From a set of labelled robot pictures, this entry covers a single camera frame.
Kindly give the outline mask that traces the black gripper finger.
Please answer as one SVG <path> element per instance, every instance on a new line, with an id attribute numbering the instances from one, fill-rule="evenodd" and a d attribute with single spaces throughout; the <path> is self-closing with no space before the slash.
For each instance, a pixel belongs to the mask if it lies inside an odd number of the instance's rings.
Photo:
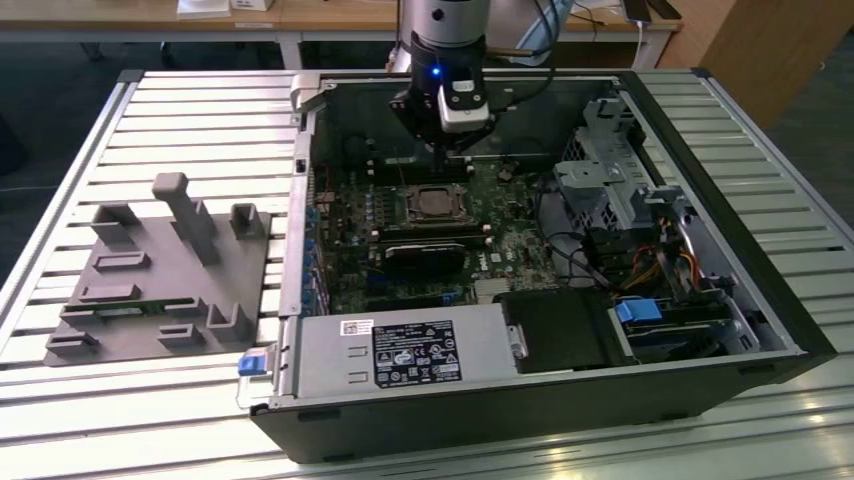
<path id="1" fill-rule="evenodd" d="M 423 92 L 399 92 L 389 108 L 405 130 L 431 152 L 432 170 L 441 172 L 443 131 L 433 96 Z"/>
<path id="2" fill-rule="evenodd" d="M 451 176 L 457 175 L 462 170 L 462 165 L 455 160 L 451 160 L 453 155 L 464 152 L 472 147 L 480 140 L 483 140 L 494 131 L 496 125 L 496 119 L 488 118 L 484 125 L 478 129 L 460 132 L 447 133 L 444 135 L 441 146 L 441 175 Z"/>

